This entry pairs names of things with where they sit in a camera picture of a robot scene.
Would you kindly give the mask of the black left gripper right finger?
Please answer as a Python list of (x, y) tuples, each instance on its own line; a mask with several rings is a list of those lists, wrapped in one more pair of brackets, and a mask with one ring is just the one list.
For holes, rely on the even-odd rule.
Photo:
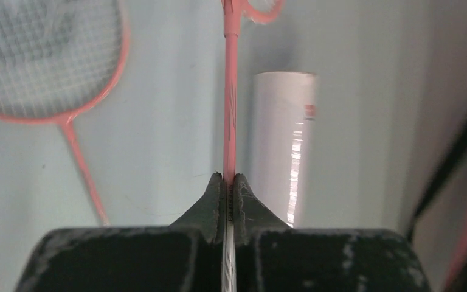
[(387, 229), (294, 229), (233, 183), (238, 291), (430, 291), (406, 239)]

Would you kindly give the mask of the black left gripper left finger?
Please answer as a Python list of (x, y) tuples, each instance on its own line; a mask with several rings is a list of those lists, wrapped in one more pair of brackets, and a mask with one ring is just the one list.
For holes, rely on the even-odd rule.
[(16, 291), (221, 291), (223, 178), (169, 226), (61, 228), (33, 249)]

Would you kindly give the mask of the white shuttlecock tube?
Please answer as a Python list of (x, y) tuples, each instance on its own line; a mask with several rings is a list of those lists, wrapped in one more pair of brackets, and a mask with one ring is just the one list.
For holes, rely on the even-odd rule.
[(316, 125), (318, 78), (273, 71), (254, 77), (248, 177), (255, 196), (284, 224), (300, 226)]

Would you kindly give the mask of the pink sport racket bag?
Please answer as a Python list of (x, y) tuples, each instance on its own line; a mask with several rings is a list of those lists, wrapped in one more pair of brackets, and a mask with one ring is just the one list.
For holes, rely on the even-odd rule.
[(430, 285), (443, 291), (467, 210), (467, 113), (421, 190), (406, 229)]

